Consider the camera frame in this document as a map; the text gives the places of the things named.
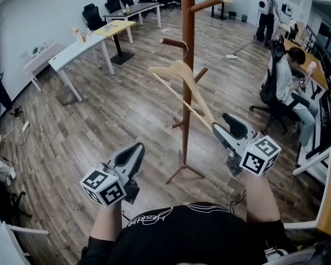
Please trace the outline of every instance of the white shirt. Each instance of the white shirt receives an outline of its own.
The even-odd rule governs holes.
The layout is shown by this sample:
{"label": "white shirt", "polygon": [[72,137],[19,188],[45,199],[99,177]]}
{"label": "white shirt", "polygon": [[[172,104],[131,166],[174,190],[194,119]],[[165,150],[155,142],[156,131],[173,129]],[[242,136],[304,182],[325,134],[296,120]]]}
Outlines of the white shirt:
{"label": "white shirt", "polygon": [[[269,63],[270,71],[272,70],[272,58]],[[292,92],[299,95],[298,91],[290,90],[289,86],[293,83],[293,75],[287,57],[283,56],[276,64],[276,98],[286,105],[293,102]],[[298,103],[294,109],[304,109],[304,105]]]}
{"label": "white shirt", "polygon": [[274,8],[278,10],[278,4],[276,2],[276,0],[267,0],[269,1],[269,4],[270,4],[270,14],[273,14],[274,13]]}

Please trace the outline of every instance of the white cube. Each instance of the white cube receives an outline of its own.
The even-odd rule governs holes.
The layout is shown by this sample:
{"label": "white cube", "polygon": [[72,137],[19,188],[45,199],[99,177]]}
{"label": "white cube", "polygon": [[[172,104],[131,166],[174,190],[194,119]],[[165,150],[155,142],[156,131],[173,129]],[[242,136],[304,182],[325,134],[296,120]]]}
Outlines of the white cube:
{"label": "white cube", "polygon": [[250,173],[262,176],[275,164],[281,148],[270,138],[264,138],[247,145],[239,164]]}
{"label": "white cube", "polygon": [[91,200],[105,207],[122,200],[126,196],[117,176],[95,168],[81,179],[80,185]]}

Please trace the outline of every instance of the light blue jeans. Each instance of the light blue jeans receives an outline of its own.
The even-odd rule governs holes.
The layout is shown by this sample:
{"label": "light blue jeans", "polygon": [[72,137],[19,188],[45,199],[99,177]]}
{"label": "light blue jeans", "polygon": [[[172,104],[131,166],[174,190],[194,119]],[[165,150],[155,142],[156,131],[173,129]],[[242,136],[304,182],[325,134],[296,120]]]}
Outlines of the light blue jeans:
{"label": "light blue jeans", "polygon": [[309,107],[304,107],[303,109],[295,109],[293,111],[299,116],[299,118],[303,122],[302,131],[300,132],[299,142],[302,146],[306,146],[310,137],[314,132],[315,127],[315,117],[319,111],[318,105],[315,103],[313,99],[311,99],[308,95],[306,95],[301,90],[297,91],[299,96],[304,98],[309,102]]}

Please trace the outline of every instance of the wooden hanger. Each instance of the wooden hanger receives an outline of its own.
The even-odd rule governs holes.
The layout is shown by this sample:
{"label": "wooden hanger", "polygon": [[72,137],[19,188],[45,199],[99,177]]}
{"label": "wooden hanger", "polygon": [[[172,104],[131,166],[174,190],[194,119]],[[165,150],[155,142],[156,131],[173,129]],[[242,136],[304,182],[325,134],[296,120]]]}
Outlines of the wooden hanger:
{"label": "wooden hanger", "polygon": [[161,67],[150,67],[148,68],[148,71],[153,73],[154,76],[157,76],[156,78],[162,82],[173,94],[175,93],[175,96],[183,102],[184,105],[186,105],[191,112],[193,112],[197,117],[200,117],[202,120],[203,118],[185,101],[183,101],[182,97],[177,94],[165,81],[163,81],[160,76],[165,78],[170,78],[174,80],[184,80],[187,85],[189,86],[190,90],[193,93],[194,98],[196,99],[198,105],[202,109],[202,111],[205,113],[205,119],[207,124],[212,125],[212,123],[215,121],[215,118],[213,117],[210,109],[208,108],[205,100],[203,99],[199,89],[197,88],[193,72],[191,68],[183,61],[177,60],[172,63],[172,65],[168,68],[161,68]]}

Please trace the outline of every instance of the black t-shirt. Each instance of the black t-shirt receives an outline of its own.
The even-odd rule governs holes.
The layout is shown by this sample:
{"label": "black t-shirt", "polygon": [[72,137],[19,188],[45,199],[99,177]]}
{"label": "black t-shirt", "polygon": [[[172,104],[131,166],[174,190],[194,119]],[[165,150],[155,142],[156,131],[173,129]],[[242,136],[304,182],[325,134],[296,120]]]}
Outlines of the black t-shirt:
{"label": "black t-shirt", "polygon": [[221,206],[194,203],[143,213],[115,242],[90,237],[79,264],[263,264],[271,247],[295,250],[280,221],[247,224]]}

